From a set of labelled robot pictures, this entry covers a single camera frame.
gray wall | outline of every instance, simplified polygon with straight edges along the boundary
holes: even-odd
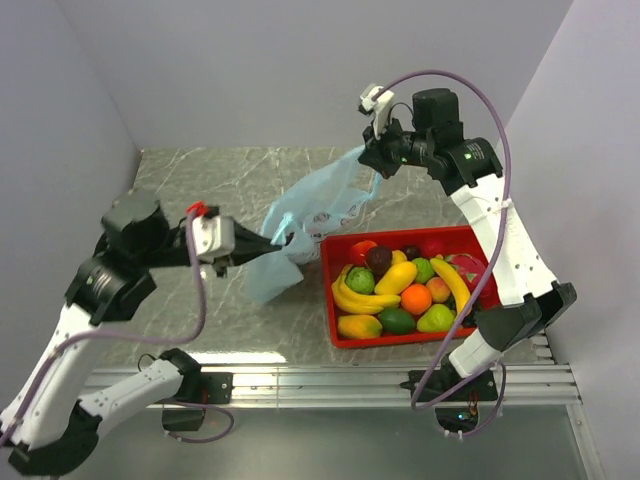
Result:
[[[33,369],[134,147],[53,2],[0,7],[0,405]],[[0,478],[13,478],[0,461]]]
[[[508,128],[514,198],[578,302],[551,328],[609,478],[640,478],[640,9],[577,0]]]
[[[353,146],[362,90],[429,67],[473,79],[508,119],[571,4],[58,1],[140,147]],[[448,84],[397,93],[433,85]],[[493,135],[462,103],[468,131]]]

robotic arm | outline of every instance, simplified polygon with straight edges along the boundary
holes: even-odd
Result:
[[[197,261],[213,265],[219,277],[228,267],[281,248],[220,215],[217,207],[200,203],[191,210]],[[119,338],[114,332],[155,290],[149,269],[191,263],[184,222],[170,228],[159,200],[149,192],[130,191],[116,199],[102,226],[94,255],[80,266],[65,294],[51,341],[25,386],[0,414],[0,446],[13,449],[9,462],[25,476],[75,470],[110,430],[150,404],[202,398],[201,367],[179,349],[162,353],[137,375],[106,390],[79,396],[107,348],[105,339]],[[59,351],[78,335],[80,341]],[[45,364],[49,368],[43,376]]]
[[[491,144],[465,139],[458,97],[446,88],[413,95],[414,131],[390,118],[393,93],[371,85],[360,97],[360,111],[374,119],[363,132],[359,162],[384,178],[402,165],[425,167],[460,208],[487,258],[498,242],[506,209],[503,248],[493,274],[502,306],[476,314],[477,330],[448,357],[437,375],[447,390],[499,359],[516,343],[551,325],[576,300],[571,283],[559,283],[536,251],[510,197],[503,198],[505,177]]]

pile of fruit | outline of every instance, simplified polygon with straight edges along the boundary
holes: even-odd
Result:
[[[338,317],[338,333],[360,340],[448,331],[485,269],[468,254],[426,258],[415,245],[391,250],[369,240],[353,245],[349,257],[331,289],[349,314]]]

gray marble surface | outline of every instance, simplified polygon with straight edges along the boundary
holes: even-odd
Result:
[[[259,230],[271,203],[312,170],[327,165],[345,150],[337,148],[196,148],[147,150],[136,187],[159,194],[172,222],[198,200],[221,206],[247,228]],[[356,184],[368,189],[371,171],[361,169]],[[426,172],[403,168],[384,181],[378,198],[364,207],[357,221],[339,233],[437,227],[463,222],[460,211]],[[305,266],[304,281],[267,305],[251,303],[244,291],[245,267],[226,279],[209,275],[208,323],[198,339],[184,346],[201,362],[328,364],[380,361],[429,361],[438,344],[341,350],[329,340],[325,295],[319,264]],[[197,314],[188,269],[154,272],[158,289],[143,303],[128,330],[179,337],[188,333]],[[120,343],[104,356],[102,366],[135,365],[141,354],[161,347]],[[509,351],[509,363],[537,359],[527,342]]]

red clip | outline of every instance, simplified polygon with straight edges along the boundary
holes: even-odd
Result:
[[[187,208],[187,215],[191,212],[195,211],[197,217],[201,217],[209,213],[209,207],[205,205],[205,203],[201,200],[199,202],[194,203],[189,208]]]

